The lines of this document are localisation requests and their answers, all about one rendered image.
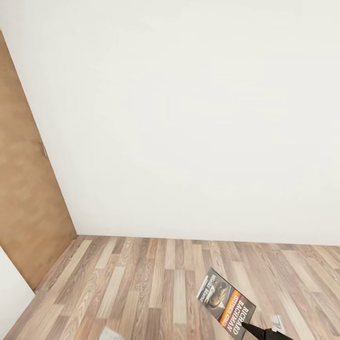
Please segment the hardback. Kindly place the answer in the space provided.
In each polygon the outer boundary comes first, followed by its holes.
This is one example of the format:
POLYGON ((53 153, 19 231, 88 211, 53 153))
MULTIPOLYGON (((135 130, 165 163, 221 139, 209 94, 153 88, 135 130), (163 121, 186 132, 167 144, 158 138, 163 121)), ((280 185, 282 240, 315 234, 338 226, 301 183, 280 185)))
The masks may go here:
POLYGON ((242 340, 256 305, 244 294, 211 268, 196 297, 234 338, 242 340))

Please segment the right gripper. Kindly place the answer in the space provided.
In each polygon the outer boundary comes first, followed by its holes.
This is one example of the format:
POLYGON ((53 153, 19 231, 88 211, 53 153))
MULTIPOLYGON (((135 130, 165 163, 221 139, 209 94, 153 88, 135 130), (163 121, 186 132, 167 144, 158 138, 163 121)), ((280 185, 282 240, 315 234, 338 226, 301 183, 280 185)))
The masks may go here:
POLYGON ((263 330, 251 325, 250 323, 242 322, 242 326, 251 332, 258 340, 293 340, 279 331, 273 331, 271 328, 263 330))

